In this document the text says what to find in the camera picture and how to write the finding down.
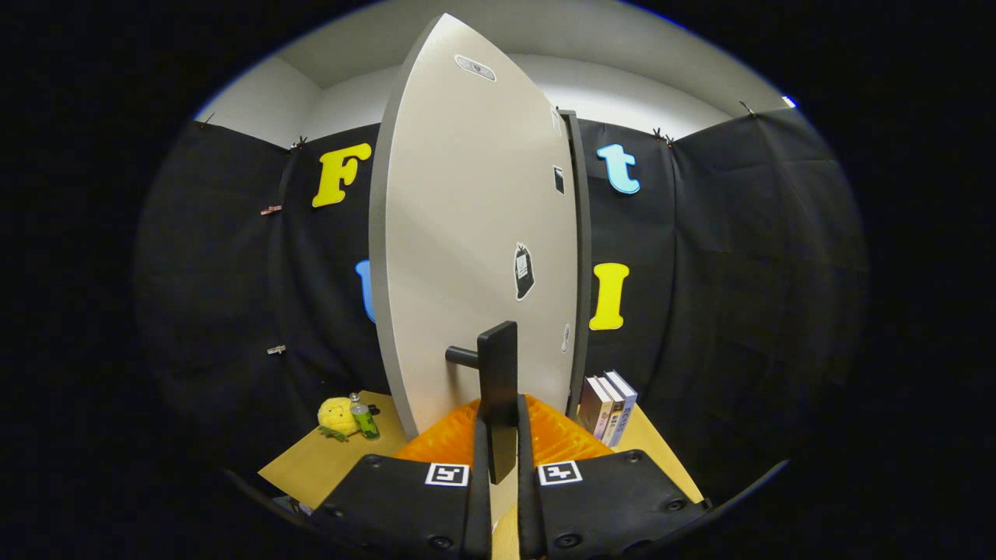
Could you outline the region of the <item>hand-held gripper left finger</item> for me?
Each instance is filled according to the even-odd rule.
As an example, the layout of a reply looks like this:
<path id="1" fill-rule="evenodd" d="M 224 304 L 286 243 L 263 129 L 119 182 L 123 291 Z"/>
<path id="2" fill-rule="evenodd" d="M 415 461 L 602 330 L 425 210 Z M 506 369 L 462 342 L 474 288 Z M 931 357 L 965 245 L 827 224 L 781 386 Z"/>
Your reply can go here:
<path id="1" fill-rule="evenodd" d="M 479 404 L 470 401 L 434 426 L 461 421 L 469 460 L 363 455 L 314 507 L 310 521 L 320 535 L 352 559 L 489 559 L 490 476 Z"/>

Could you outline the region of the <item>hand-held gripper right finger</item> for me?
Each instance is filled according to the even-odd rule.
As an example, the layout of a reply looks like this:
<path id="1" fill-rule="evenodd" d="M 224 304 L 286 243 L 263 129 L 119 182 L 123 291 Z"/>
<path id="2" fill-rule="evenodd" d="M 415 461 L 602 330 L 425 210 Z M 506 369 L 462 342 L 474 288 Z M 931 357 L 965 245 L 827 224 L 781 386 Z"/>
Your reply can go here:
<path id="1" fill-rule="evenodd" d="M 534 464 L 528 400 L 518 394 L 518 529 L 523 559 L 654 559 L 710 523 L 644 450 Z"/>

